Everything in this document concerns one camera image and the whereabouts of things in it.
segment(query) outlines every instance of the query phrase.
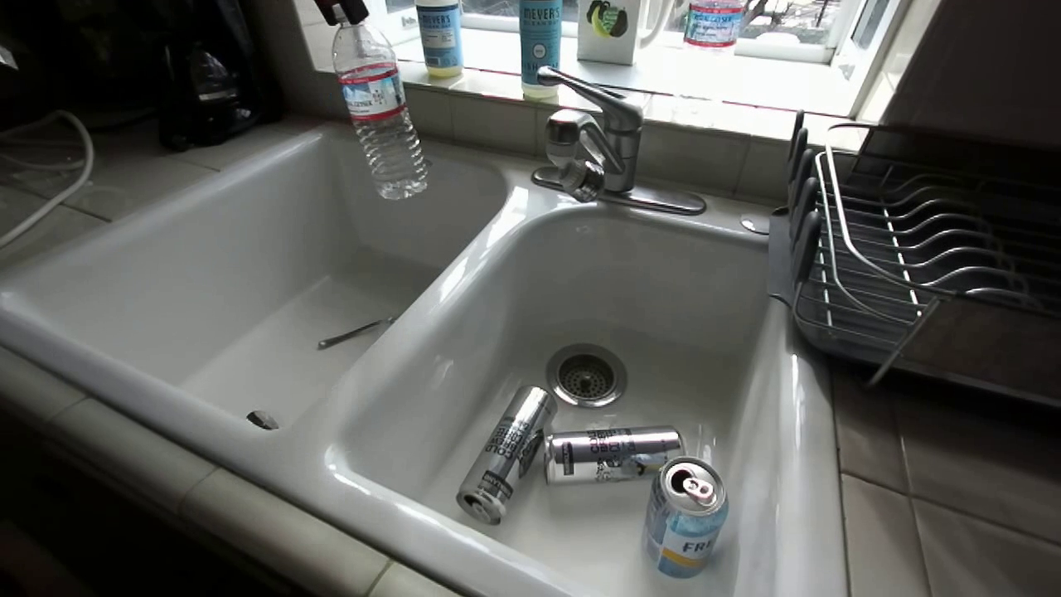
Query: countertop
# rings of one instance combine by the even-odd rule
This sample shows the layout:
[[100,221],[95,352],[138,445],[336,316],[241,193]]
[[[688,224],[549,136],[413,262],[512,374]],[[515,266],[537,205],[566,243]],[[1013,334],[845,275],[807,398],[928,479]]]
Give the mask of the countertop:
[[[90,185],[2,248],[0,271],[253,159],[303,124],[190,152],[161,152],[152,125],[100,132]],[[0,371],[0,408],[63,458],[308,592],[452,592],[12,352],[0,347]],[[863,388],[863,378],[866,368],[823,361],[838,418],[851,597],[1061,592],[1061,411],[909,374],[890,374],[882,388]]]

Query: water bottle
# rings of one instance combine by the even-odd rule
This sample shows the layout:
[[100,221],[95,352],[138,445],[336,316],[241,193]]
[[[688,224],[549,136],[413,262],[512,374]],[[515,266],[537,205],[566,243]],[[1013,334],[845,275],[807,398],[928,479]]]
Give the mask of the water bottle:
[[428,190],[428,161],[408,120],[394,51],[366,22],[366,4],[354,4],[350,16],[338,4],[330,9],[338,18],[330,41],[336,77],[377,194],[391,201],[422,194]]

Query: plastic bottle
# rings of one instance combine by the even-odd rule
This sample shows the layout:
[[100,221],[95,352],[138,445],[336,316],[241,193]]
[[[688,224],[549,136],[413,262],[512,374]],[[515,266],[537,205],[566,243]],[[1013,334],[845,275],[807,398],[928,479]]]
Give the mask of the plastic bottle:
[[537,84],[537,66],[560,66],[560,0],[520,0],[520,72],[525,96],[558,96],[555,84]]
[[422,46],[430,79],[458,79],[460,52],[460,0],[416,0]]
[[730,51],[744,26],[744,0],[688,0],[683,41],[694,46]]
[[354,4],[350,16],[338,4],[330,9],[338,18],[330,41],[336,77],[377,194],[391,201],[422,194],[428,190],[428,161],[408,120],[394,51],[366,22],[366,4]]

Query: metal dish rack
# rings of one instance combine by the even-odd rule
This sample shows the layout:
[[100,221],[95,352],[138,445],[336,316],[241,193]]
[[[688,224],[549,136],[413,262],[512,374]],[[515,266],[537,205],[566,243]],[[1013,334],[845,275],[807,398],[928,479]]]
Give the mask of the metal dish rack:
[[791,139],[790,306],[828,356],[1061,408],[1061,194]]

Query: double basin sink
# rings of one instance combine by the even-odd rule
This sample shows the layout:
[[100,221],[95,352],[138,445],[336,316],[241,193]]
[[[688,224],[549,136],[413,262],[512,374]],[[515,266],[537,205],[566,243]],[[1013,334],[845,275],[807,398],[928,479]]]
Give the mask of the double basin sink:
[[[845,592],[831,413],[765,293],[756,205],[584,205],[507,154],[428,141],[382,201],[342,125],[0,279],[0,340],[468,592]],[[366,329],[330,347],[326,337]],[[453,495],[520,383],[605,356],[555,426],[677,426],[730,489],[695,580],[647,566],[649,479],[547,483],[503,524]]]

